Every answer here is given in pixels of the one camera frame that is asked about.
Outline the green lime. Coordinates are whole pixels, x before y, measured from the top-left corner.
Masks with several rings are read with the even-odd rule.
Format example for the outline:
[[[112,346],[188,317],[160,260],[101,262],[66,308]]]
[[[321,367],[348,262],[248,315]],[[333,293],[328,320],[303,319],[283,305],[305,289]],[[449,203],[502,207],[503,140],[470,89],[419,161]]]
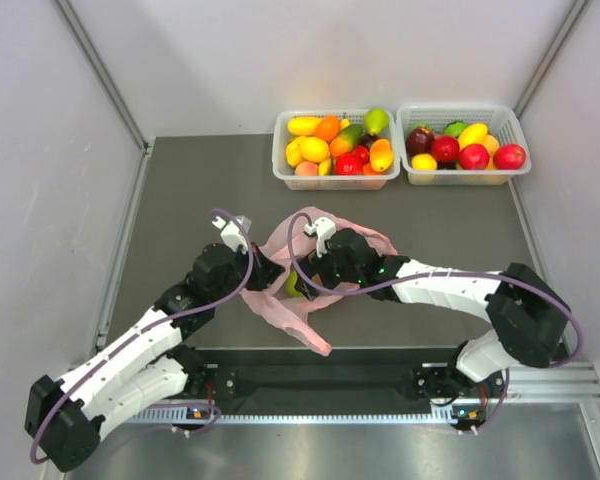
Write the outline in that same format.
[[[468,124],[463,121],[454,121],[449,123],[443,130],[443,135],[458,138],[462,132],[468,127]]]
[[[285,281],[285,290],[290,298],[302,298],[303,294],[296,289],[298,275],[295,271],[291,271]]]

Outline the pink plastic bag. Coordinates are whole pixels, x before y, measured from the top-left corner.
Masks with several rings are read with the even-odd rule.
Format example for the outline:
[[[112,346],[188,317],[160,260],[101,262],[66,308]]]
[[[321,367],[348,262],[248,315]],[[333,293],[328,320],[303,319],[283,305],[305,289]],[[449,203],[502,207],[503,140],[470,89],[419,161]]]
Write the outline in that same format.
[[[292,233],[293,250],[296,255],[303,257],[315,248],[315,240],[304,233],[306,223],[306,220],[293,222],[291,217],[287,217],[273,230],[260,250],[268,259],[283,266],[284,273],[268,289],[262,292],[243,290],[241,297],[251,311],[269,325],[297,339],[314,353],[327,357],[332,351],[332,346],[309,325],[308,319],[314,311],[327,312],[341,297],[321,294],[317,299],[309,301],[289,296],[285,287],[292,271],[287,233]]]

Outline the yellow mango from bag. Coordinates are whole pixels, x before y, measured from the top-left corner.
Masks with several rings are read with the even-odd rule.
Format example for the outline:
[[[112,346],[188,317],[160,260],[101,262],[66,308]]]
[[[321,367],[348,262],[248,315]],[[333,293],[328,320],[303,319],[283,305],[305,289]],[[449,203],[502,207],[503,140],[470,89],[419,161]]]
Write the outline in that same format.
[[[321,121],[322,118],[316,116],[294,117],[287,122],[287,129],[292,136],[311,136]]]

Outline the orange fruit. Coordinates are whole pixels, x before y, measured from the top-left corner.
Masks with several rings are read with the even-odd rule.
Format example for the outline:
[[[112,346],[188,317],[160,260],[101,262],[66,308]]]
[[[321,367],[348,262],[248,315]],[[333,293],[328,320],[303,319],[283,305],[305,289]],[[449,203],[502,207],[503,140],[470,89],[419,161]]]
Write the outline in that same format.
[[[340,119],[328,115],[317,124],[313,135],[327,143],[330,143],[340,132]]]

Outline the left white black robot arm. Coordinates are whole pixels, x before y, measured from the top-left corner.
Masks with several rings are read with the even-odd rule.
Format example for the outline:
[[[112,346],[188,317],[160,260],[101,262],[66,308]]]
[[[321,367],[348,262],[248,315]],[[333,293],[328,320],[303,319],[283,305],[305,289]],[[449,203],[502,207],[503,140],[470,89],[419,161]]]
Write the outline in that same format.
[[[284,272],[255,244],[206,246],[184,279],[112,344],[57,379],[33,383],[24,425],[32,462],[70,472],[132,416],[180,393],[200,394],[207,374],[185,341],[217,307],[243,291],[266,290]]]

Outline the peach fruit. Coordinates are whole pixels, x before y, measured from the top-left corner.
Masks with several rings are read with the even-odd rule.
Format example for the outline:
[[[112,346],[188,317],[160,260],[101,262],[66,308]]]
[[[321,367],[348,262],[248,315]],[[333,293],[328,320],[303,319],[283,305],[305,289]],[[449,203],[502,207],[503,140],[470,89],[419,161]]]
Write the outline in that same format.
[[[319,164],[310,161],[303,161],[299,163],[294,170],[296,176],[318,176],[319,175]]]

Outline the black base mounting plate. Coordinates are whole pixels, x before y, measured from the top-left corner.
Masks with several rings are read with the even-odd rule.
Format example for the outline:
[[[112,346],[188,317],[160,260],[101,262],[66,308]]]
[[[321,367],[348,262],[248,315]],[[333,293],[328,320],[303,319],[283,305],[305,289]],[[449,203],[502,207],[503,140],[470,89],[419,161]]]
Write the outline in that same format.
[[[303,349],[196,349],[216,399],[263,389],[283,392],[392,390],[409,400],[458,398],[477,383],[456,368],[450,348],[337,348],[326,357]]]

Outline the yellow lemon far left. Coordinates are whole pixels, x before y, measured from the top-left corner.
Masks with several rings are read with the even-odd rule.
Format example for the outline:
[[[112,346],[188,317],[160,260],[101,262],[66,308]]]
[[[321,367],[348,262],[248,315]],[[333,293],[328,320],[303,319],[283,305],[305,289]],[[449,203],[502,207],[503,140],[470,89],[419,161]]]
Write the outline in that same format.
[[[290,142],[285,148],[286,162],[292,169],[295,169],[300,163],[304,161],[304,158],[302,157],[302,154],[300,152],[301,142],[301,138],[296,138],[292,142]]]

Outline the red apple left basket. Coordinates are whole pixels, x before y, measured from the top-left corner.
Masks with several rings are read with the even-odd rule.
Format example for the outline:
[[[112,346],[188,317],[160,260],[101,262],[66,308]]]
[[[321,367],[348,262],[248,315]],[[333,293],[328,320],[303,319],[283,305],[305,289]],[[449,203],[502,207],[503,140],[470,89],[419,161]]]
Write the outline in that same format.
[[[340,176],[357,176],[363,174],[364,162],[359,155],[345,153],[335,159],[333,171]]]

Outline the yellow lemon left basket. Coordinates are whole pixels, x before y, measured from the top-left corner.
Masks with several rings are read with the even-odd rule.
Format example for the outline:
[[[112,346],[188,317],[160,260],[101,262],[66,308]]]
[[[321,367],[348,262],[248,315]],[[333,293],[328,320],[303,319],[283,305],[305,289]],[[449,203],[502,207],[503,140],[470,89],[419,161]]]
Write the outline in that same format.
[[[312,163],[321,163],[330,157],[329,144],[318,137],[306,137],[299,144],[301,157]]]

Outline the orange yellow mango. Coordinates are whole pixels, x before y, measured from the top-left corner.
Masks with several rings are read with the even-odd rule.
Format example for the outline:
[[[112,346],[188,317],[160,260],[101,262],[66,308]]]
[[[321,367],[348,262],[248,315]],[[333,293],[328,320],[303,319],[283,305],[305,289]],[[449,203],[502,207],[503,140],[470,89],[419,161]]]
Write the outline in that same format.
[[[378,139],[371,145],[369,163],[374,172],[383,173],[387,171],[393,160],[393,150],[388,139]]]

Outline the white plastic basket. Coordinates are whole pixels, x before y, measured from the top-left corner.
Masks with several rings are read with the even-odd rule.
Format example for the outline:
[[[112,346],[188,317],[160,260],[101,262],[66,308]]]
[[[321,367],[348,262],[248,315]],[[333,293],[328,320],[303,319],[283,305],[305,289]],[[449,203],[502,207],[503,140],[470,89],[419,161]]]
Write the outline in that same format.
[[[291,190],[379,190],[400,173],[399,132],[383,108],[278,115],[272,171]]]
[[[399,155],[416,186],[497,186],[531,170],[513,110],[486,104],[404,105]]]

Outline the yellow lemon right basket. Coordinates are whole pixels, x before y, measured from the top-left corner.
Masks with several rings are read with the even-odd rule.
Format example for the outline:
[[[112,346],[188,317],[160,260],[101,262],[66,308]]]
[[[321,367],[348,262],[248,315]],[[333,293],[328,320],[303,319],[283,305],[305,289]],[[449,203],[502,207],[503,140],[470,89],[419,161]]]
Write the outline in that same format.
[[[435,171],[438,163],[429,153],[421,153],[411,158],[411,167],[417,171]]]

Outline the red apple front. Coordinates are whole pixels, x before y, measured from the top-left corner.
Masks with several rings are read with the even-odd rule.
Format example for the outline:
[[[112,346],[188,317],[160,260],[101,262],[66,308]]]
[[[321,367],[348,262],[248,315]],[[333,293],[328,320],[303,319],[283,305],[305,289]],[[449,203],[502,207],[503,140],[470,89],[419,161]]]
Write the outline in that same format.
[[[489,151],[484,145],[470,144],[459,152],[458,164],[463,170],[485,170],[489,159]]]

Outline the right white plastic basket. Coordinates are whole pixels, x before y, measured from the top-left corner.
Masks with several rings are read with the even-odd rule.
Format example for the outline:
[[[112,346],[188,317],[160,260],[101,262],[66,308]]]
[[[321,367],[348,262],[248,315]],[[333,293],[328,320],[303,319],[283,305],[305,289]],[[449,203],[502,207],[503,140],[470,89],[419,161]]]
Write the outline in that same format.
[[[399,155],[416,186],[497,186],[531,170],[513,110],[486,104],[404,105]]]

